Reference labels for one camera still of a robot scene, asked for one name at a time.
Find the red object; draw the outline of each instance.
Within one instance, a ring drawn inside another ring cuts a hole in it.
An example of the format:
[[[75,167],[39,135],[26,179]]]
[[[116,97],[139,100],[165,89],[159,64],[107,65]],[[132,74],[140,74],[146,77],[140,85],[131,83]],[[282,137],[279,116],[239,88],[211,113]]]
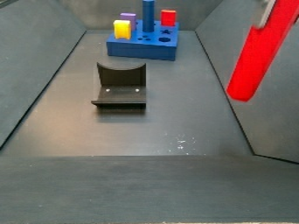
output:
[[[251,27],[227,89],[233,99],[254,96],[298,15],[299,0],[277,0],[266,27]]]
[[[162,10],[162,25],[175,26],[177,10]]]

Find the dark gray surface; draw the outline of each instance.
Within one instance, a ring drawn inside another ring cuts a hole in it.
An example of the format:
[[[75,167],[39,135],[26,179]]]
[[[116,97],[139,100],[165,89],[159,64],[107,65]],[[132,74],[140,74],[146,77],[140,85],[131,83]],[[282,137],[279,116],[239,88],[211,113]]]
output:
[[[122,12],[134,12],[142,19],[143,0],[60,0],[91,30],[112,30],[112,23]],[[155,17],[161,20],[161,11],[178,10],[181,29],[194,31],[211,14],[222,0],[158,0]]]
[[[86,31],[58,1],[0,10],[0,145]]]
[[[298,173],[262,157],[2,157],[0,222],[298,222]]]
[[[110,31],[86,34],[2,157],[251,155],[194,31],[182,31],[177,61],[108,57]],[[147,108],[98,110],[96,63],[147,64]]]
[[[255,1],[227,0],[197,29],[223,86],[239,59]],[[258,155],[299,162],[299,26],[294,26],[257,95],[249,103],[231,101]]]
[[[146,87],[103,87],[99,90],[98,99],[92,101],[95,105],[115,105],[116,109],[126,105],[146,105]]]
[[[146,87],[146,63],[128,69],[115,69],[98,63],[102,87]]]
[[[4,8],[8,4],[12,4],[18,0],[0,0],[0,9]]]

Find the wall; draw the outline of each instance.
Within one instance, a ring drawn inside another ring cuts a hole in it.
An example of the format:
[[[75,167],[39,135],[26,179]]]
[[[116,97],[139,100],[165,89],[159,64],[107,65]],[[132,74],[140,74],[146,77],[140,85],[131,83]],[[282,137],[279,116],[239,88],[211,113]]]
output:
[[[56,0],[16,1],[0,13],[0,146],[86,32]]]
[[[84,25],[91,30],[112,30],[112,23],[122,12],[135,12],[142,18],[142,0],[60,0]],[[162,9],[178,10],[182,30],[194,31],[205,18],[211,14],[222,0],[159,0],[155,16],[161,17]]]
[[[197,29],[223,87],[249,35],[255,1],[225,0]],[[231,100],[258,155],[299,162],[299,26],[295,25],[249,103]]]

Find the yellow block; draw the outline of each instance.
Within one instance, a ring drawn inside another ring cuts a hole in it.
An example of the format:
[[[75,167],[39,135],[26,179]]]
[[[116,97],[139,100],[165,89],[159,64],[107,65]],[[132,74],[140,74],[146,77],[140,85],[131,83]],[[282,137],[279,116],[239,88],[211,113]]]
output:
[[[131,22],[130,20],[116,20],[115,23],[116,39],[131,39]]]

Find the blue base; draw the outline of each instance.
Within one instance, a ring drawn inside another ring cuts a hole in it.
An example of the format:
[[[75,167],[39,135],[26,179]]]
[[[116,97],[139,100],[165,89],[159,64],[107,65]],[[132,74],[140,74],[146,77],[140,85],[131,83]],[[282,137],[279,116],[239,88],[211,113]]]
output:
[[[153,60],[175,60],[179,23],[175,23],[175,26],[162,26],[162,22],[155,21],[154,32],[143,32],[143,20],[136,20],[136,22],[136,31],[132,31],[130,40],[116,39],[114,33],[110,35],[107,55]]]

